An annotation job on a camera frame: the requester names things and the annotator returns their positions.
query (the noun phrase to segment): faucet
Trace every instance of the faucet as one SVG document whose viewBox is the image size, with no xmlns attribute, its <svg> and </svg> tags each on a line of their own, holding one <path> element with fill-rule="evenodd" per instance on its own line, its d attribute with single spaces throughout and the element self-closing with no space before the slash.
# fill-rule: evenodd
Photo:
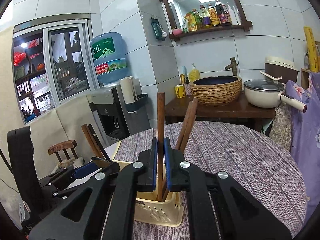
<svg viewBox="0 0 320 240">
<path fill-rule="evenodd" d="M 226 66 L 226 67 L 224 67 L 224 69 L 228 70 L 228 69 L 232 68 L 232 75 L 233 76 L 237 76 L 238 75 L 238 73 L 237 73 L 237 65 L 238 65 L 238 63 L 236 62 L 236 58 L 235 57 L 231 57 L 230 61 L 231 61 L 231 64 Z"/>
</svg>

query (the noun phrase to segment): purple tablecloth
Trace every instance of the purple tablecloth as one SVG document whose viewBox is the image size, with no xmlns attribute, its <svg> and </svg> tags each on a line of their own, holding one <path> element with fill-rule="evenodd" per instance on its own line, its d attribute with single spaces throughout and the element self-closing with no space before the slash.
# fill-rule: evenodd
<svg viewBox="0 0 320 240">
<path fill-rule="evenodd" d="M 182 123 L 165 127 L 165 136 L 176 144 Z M 134 162 L 151 147 L 156 129 L 132 135 L 121 142 L 116 160 Z M 270 210 L 295 236 L 305 220 L 307 197 L 302 175 L 287 152 L 270 138 L 244 126 L 195 122 L 185 150 L 186 160 L 203 171 L 227 171 Z M 185 194 L 182 193 L 186 206 Z M 134 222 L 137 240 L 189 240 L 187 209 L 179 227 Z"/>
</svg>

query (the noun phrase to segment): purple floral fabric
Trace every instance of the purple floral fabric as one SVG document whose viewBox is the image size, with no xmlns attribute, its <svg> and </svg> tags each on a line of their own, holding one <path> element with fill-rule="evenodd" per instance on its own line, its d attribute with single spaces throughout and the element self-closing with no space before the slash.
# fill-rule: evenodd
<svg viewBox="0 0 320 240">
<path fill-rule="evenodd" d="M 292 146 L 291 156 L 297 163 L 308 196 L 305 223 L 320 201 L 320 73 L 309 74 L 309 86 L 305 90 L 289 80 L 286 93 L 305 103 L 307 111 L 302 113 L 291 108 Z"/>
</svg>

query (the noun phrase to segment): vessel sink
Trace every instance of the vessel sink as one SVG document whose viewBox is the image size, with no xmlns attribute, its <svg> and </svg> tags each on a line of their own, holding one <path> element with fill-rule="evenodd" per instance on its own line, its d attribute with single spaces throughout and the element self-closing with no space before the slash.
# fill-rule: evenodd
<svg viewBox="0 0 320 240">
<path fill-rule="evenodd" d="M 191 93 L 199 103 L 210 106 L 226 106 L 236 100 L 242 89 L 242 80 L 237 76 L 214 76 L 191 82 Z"/>
</svg>

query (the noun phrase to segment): paper cup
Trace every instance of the paper cup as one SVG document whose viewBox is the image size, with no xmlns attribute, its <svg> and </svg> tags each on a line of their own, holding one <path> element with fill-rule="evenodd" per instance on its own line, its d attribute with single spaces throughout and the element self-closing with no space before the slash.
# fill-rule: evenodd
<svg viewBox="0 0 320 240">
<path fill-rule="evenodd" d="M 184 98 L 186 96 L 184 85 L 177 85 L 174 89 L 176 90 L 177 98 Z"/>
</svg>

